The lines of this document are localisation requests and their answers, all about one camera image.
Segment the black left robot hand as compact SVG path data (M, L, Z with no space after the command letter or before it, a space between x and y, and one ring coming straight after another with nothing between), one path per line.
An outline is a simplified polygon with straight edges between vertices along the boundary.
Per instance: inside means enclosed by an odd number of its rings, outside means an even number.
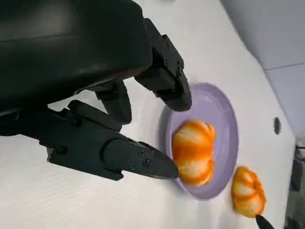
M132 0L0 3L0 134L38 140L49 163L116 181L123 171L176 179L171 158L121 134L132 121L124 80L183 112L192 105L183 69Z

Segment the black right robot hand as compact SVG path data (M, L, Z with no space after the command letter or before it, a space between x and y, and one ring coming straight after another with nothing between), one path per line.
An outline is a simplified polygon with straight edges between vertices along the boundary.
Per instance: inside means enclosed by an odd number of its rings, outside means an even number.
M255 214L255 220L259 229L274 229L272 224L262 216L263 210L259 209Z

